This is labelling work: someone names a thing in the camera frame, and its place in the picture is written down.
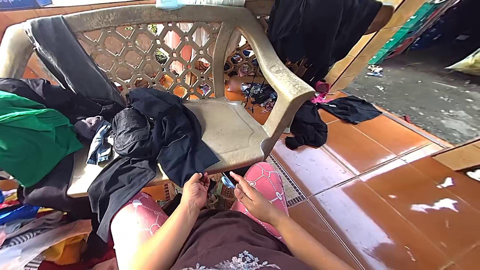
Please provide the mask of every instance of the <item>person's left hand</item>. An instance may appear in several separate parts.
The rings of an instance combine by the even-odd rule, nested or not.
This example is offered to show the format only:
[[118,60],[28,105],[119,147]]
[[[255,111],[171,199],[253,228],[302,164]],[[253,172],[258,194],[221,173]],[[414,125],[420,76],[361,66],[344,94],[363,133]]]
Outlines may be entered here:
[[208,185],[210,179],[206,172],[195,173],[183,186],[181,203],[190,209],[201,210],[207,201]]

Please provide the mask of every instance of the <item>green cloth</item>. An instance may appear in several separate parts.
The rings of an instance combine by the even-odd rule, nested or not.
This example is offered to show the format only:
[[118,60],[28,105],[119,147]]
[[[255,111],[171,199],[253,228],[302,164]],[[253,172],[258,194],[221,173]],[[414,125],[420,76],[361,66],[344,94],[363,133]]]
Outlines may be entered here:
[[83,146],[68,118],[54,109],[0,91],[0,168],[32,186]]

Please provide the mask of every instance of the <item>pink leggings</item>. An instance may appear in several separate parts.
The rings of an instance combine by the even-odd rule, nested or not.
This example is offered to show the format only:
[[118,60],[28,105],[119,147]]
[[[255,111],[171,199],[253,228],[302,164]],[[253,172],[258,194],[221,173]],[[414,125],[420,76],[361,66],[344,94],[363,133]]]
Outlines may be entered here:
[[[270,164],[258,162],[252,165],[245,174],[245,180],[274,206],[288,214],[282,180]],[[231,210],[244,213],[283,241],[277,230],[253,217],[241,202],[236,201]],[[140,244],[154,235],[167,218],[162,208],[143,192],[135,195],[118,211],[110,228],[120,269],[128,265]]]

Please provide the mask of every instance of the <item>blue scissors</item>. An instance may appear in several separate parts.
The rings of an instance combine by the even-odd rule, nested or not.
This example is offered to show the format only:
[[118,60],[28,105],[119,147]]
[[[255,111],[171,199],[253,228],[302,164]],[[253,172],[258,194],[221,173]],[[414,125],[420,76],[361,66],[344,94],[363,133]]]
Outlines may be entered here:
[[235,185],[230,181],[230,179],[226,176],[222,176],[222,182],[229,188],[235,189]]

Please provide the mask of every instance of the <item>pavement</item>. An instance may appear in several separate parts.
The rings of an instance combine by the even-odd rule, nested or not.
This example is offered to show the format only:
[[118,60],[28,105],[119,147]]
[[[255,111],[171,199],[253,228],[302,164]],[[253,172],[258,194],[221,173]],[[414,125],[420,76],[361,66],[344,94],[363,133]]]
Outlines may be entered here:
[[385,60],[383,77],[367,76],[370,70],[365,68],[344,91],[407,115],[416,126],[451,144],[479,137],[480,76],[445,69],[470,54],[444,57],[445,49],[411,50]]

